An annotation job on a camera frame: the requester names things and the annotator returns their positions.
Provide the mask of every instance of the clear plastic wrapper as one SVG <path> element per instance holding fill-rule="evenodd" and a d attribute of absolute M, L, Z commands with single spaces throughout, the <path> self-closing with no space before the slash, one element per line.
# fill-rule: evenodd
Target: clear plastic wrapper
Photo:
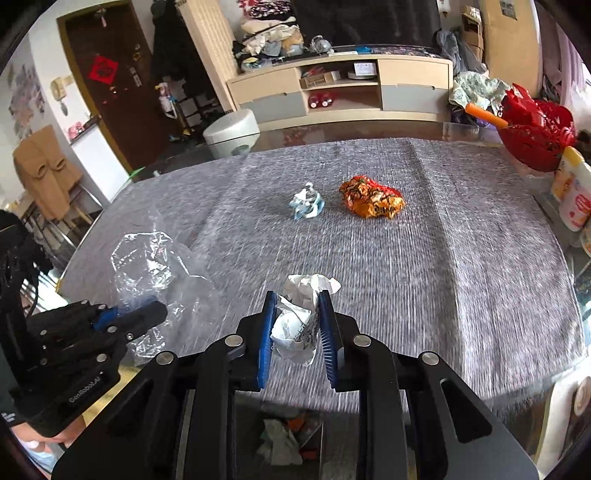
<path fill-rule="evenodd" d="M 166 320 L 128 344 L 135 365 L 167 350 L 178 356 L 200 351 L 216 329 L 219 302 L 210 280 L 189 248 L 163 231 L 152 213 L 154 231 L 126 234 L 111 255 L 119 311 L 125 313 L 159 300 L 168 308 Z"/>

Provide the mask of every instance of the shelf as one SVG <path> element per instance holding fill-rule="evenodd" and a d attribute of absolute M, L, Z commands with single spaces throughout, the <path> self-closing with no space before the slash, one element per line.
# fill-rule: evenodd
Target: shelf
<path fill-rule="evenodd" d="M 315 87 L 305 88 L 303 91 L 309 90 L 323 90 L 325 88 L 338 88 L 338 87 L 375 87 L 378 86 L 379 82 L 366 82 L 364 80 L 351 80 L 342 79 L 332 83 L 324 83 L 323 85 L 316 85 Z"/>
<path fill-rule="evenodd" d="M 378 98 L 337 98 L 331 106 L 309 109 L 309 117 L 323 117 L 342 111 L 381 111 Z"/>

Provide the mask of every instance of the poster on wall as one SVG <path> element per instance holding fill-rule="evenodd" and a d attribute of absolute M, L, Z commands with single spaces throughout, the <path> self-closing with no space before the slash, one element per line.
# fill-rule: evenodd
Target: poster on wall
<path fill-rule="evenodd" d="M 31 121 L 45 114 L 45 97 L 35 67 L 22 65 L 19 70 L 9 66 L 8 88 L 12 94 L 8 111 L 14 120 L 14 133 L 19 141 L 33 133 Z"/>

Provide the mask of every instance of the orange chip bag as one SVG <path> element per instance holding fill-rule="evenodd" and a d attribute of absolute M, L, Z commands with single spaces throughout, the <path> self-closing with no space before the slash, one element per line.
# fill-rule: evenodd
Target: orange chip bag
<path fill-rule="evenodd" d="M 363 218 L 385 216 L 392 219 L 406 205 L 398 190 L 380 185 L 365 175 L 344 182 L 339 191 L 347 208 Z"/>

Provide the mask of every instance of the glass tabletop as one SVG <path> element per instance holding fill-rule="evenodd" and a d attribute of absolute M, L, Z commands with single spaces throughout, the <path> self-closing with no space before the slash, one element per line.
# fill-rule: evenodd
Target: glass tabletop
<path fill-rule="evenodd" d="M 410 120 L 355 121 L 305 125 L 235 138 L 215 145 L 178 142 L 171 144 L 162 158 L 143 169 L 135 181 L 169 173 L 220 158 L 276 148 L 313 145 L 360 138 L 421 138 L 423 140 L 464 141 L 501 145 L 495 129 L 469 125 Z"/>

